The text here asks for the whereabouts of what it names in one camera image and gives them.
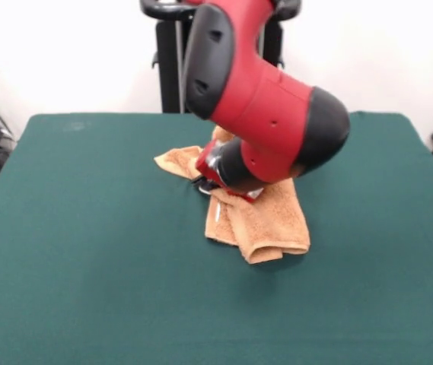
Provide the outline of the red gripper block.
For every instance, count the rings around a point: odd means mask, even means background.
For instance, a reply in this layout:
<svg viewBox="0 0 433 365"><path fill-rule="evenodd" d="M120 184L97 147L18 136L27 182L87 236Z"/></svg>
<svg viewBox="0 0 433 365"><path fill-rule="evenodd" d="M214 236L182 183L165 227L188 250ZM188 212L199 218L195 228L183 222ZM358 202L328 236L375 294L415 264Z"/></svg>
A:
<svg viewBox="0 0 433 365"><path fill-rule="evenodd" d="M239 196L249 202L255 200L266 187L258 180L244 162L241 140L212 140L205 146L195 164L199 176L191 179L194 186L205 195L223 189L229 195Z"/></svg>

